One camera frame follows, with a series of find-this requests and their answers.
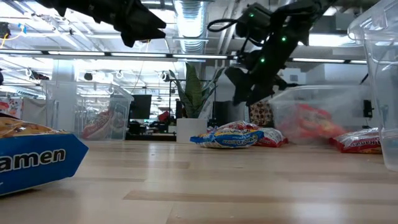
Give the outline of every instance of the clear plastic container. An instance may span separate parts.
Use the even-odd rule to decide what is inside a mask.
[[[119,86],[90,82],[43,82],[46,100],[57,106],[47,114],[51,128],[85,140],[124,140],[131,101]]]
[[[366,124],[363,100],[370,89],[361,85],[312,85],[289,88],[269,100],[275,128],[289,142],[325,144],[345,131]]]
[[[398,0],[379,1],[348,33],[365,46],[384,163],[398,171]]]

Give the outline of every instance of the white planter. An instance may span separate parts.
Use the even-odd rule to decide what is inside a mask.
[[[177,143],[193,144],[192,136],[207,132],[207,119],[180,118],[177,119]]]

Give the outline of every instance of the red object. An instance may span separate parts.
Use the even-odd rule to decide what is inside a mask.
[[[340,152],[381,154],[378,128],[346,133],[329,140]]]
[[[292,139],[329,139],[346,133],[332,122],[329,112],[302,104],[278,128]]]
[[[5,102],[0,102],[0,110],[6,110],[8,109],[10,106],[8,105],[8,103]]]
[[[264,137],[259,139],[254,146],[281,147],[283,144],[289,143],[287,138],[274,128],[261,128],[260,131],[264,132]]]
[[[217,130],[221,130],[224,128],[231,128],[231,129],[237,129],[237,130],[258,130],[260,129],[259,126],[255,125],[255,124],[251,124],[251,123],[247,123],[245,121],[235,121],[235,122],[231,122],[228,124],[224,124],[221,127],[219,127]]]
[[[111,113],[109,111],[99,113],[91,124],[85,126],[82,138],[86,140],[104,139],[109,133],[110,120]]]
[[[159,115],[157,118],[159,119],[159,121],[167,121],[168,117],[169,117],[169,112],[166,111],[166,112],[162,113],[161,115]]]

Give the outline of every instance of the potted plant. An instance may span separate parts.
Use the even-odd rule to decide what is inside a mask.
[[[195,67],[188,63],[186,63],[185,66],[187,68],[185,89],[182,88],[174,72],[170,71],[170,76],[174,79],[178,88],[180,101],[187,112],[187,118],[180,118],[177,120],[178,143],[190,143],[190,138],[192,136],[206,133],[207,119],[198,119],[198,117],[202,111],[203,105],[213,94],[218,78],[224,71],[223,68],[219,69],[213,75],[212,80],[202,85]]]

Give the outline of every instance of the wooden table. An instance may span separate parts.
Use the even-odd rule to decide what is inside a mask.
[[[380,155],[316,146],[87,145],[74,178],[0,199],[0,223],[398,223],[398,173]]]

